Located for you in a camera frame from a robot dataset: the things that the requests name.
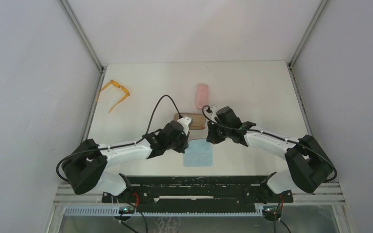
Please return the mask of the orange translucent sunglasses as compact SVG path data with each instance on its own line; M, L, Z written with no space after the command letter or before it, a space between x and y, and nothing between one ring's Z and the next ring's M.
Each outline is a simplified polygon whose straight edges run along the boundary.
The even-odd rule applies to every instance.
M110 98L110 103L112 104L109 108L109 113L112 113L113 110L130 97L130 91L115 80L109 80L106 84L102 86L96 97L96 103L99 102L99 99Z

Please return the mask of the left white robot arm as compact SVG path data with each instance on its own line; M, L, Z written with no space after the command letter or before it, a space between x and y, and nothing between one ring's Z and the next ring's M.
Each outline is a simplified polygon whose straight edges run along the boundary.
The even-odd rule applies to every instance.
M56 166L63 170L62 180L68 182L76 195L99 190L118 196L131 184L123 174L114 175L108 168L131 160L147 160L163 155L168 150L184 153L188 147L192 119L184 116L172 120L163 129L147 133L138 141L120 144L97 144L87 139Z

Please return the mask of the pink glasses case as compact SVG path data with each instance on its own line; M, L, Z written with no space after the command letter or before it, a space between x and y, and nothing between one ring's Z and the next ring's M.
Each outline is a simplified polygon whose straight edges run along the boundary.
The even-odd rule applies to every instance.
M195 106L197 109L202 109L209 104L209 87L204 83L197 85Z

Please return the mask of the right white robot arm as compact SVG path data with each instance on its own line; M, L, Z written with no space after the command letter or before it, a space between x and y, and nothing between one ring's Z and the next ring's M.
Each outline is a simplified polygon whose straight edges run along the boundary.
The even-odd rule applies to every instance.
M242 122L232 108L205 105L207 142L219 144L227 138L245 147L258 148L286 162L287 168L271 173L261 187L266 193L281 194L295 188L312 194L322 184L333 181L338 171L318 141L311 135L286 137L267 131L256 123Z

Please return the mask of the brown glasses case red stripe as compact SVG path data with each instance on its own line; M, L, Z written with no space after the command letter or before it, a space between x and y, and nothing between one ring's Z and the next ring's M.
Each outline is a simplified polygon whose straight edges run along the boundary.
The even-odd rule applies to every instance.
M203 130L206 126L206 119L202 114L198 113L181 113L181 116L179 114L175 114L173 116L173 120L176 122L181 117L189 116L193 119L193 123L189 127L189 131L191 130Z

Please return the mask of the light blue cloth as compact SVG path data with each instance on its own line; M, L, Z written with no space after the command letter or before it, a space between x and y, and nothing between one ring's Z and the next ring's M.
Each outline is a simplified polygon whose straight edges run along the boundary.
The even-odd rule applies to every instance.
M188 142L183 154L184 167L211 167L213 165L213 145L205 139Z

